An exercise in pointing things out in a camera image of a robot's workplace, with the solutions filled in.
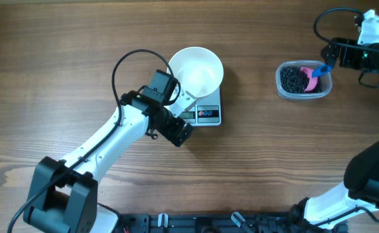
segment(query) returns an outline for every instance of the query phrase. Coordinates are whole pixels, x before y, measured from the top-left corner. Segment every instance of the pink scoop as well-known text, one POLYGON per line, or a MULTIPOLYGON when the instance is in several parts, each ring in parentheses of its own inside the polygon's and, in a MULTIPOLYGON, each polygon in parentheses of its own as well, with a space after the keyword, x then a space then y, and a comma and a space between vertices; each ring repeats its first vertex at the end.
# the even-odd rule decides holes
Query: pink scoop
POLYGON ((312 78, 312 73, 314 70, 311 68, 301 67, 300 71, 305 72, 307 74, 307 78, 309 79, 308 85, 304 91, 307 92, 313 90, 316 87, 318 80, 317 77, 312 78))

